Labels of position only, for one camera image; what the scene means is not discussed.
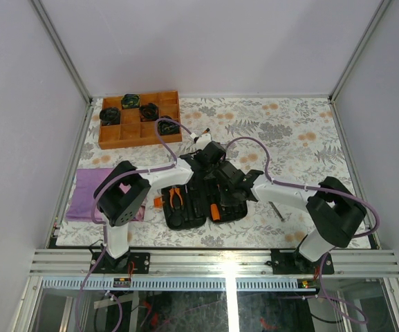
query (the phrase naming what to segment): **tool case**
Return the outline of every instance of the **tool case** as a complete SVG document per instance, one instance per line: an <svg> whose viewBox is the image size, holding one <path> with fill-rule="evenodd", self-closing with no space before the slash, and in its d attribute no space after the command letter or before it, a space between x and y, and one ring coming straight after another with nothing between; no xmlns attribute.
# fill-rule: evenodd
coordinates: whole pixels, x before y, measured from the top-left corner
<svg viewBox="0 0 399 332"><path fill-rule="evenodd" d="M226 223L245 217L247 202L222 206L216 178L193 175L186 185L161 190L165 222L172 230L188 230L202 226L207 218L214 223Z"/></svg>

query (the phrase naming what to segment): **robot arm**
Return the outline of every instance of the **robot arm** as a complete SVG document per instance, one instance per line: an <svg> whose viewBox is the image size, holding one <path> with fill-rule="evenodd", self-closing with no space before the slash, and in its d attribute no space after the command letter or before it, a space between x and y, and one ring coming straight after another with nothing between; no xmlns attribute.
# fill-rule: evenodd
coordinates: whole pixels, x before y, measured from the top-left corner
<svg viewBox="0 0 399 332"><path fill-rule="evenodd" d="M184 185L195 172L201 176L216 177L221 191L221 205L229 206L241 201L263 201L293 206L309 213L316 230L304 238L296 249L296 261L311 264L335 246L347 247L366 216L365 208L350 199L277 185L271 183L259 170L253 169L244 174L225 160L225 149L220 144L211 140L204 142L204 139L199 142L202 149L181 156L174 168L125 176L102 195L98 209L108 219L107 252L112 260L124 261L127 258L128 222L136 215L149 190ZM95 196L112 178L134 169L136 167L128 161L120 163L95 191ZM121 185L130 185L131 189L124 193ZM327 177L319 185L349 193L336 178Z"/></svg>

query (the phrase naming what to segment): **table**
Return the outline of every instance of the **table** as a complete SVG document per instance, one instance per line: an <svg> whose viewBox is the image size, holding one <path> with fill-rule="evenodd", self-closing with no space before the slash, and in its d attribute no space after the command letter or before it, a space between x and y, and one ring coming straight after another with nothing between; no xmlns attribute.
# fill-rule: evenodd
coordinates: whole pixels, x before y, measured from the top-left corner
<svg viewBox="0 0 399 332"><path fill-rule="evenodd" d="M162 145L101 150L98 146L99 113L102 99L93 103L93 115L82 148L78 168L115 167L122 160L134 165L166 163ZM351 191L353 186L328 100L324 98L181 98L181 122L196 133L210 128L217 142L227 143L239 136L263 141L270 154L270 174L288 180L318 183L325 176L339 178ZM176 155L192 151L185 133L183 141L169 144ZM263 169L265 156L256 143L235 143L228 159L243 171ZM73 193L71 190L67 208ZM314 229L308 214L277 205L282 222L268 203L248 202L248 215L240 221L214 224L207 221L193 230L170 230L162 210L148 196L145 219L131 222L130 246L207 248L295 248ZM57 246L88 246L102 238L102 226L64 219ZM352 248L370 248L367 238L354 239Z"/></svg>

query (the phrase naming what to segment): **orange pliers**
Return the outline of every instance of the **orange pliers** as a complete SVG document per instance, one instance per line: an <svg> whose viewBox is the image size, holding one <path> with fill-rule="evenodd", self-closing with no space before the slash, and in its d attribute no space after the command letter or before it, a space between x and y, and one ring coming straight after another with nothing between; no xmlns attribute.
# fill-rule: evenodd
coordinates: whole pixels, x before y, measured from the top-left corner
<svg viewBox="0 0 399 332"><path fill-rule="evenodd" d="M178 197L177 200L179 200L178 204L175 204L174 198L175 195ZM179 188L171 188L170 189L170 206L173 210L178 210L178 209L183 209L184 208L184 200L183 197L180 194L180 189Z"/></svg>

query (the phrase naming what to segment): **open toolbox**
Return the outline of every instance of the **open toolbox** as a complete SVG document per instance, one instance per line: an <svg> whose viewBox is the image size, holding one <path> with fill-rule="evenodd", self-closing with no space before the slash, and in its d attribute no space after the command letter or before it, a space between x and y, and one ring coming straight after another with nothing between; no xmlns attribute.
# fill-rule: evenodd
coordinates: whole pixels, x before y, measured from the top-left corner
<svg viewBox="0 0 399 332"><path fill-rule="evenodd" d="M221 193L214 177L195 175L186 185L161 190L159 205L164 209L165 222L172 230L188 230L202 226L207 217L214 223L236 221L248 213L247 202L233 206L221 205Z"/></svg>
<svg viewBox="0 0 399 332"><path fill-rule="evenodd" d="M139 107L155 104L158 107L158 116L169 116L180 122L178 91L159 93L142 93L135 108L123 109L121 103L124 96L104 98L102 109L116 107L120 110L120 123L115 125L101 125L99 146L101 149L118 149L121 147L138 147L141 145L159 144L155 133L155 122L143 120ZM181 142L182 134L173 133L164 135L167 143Z"/></svg>

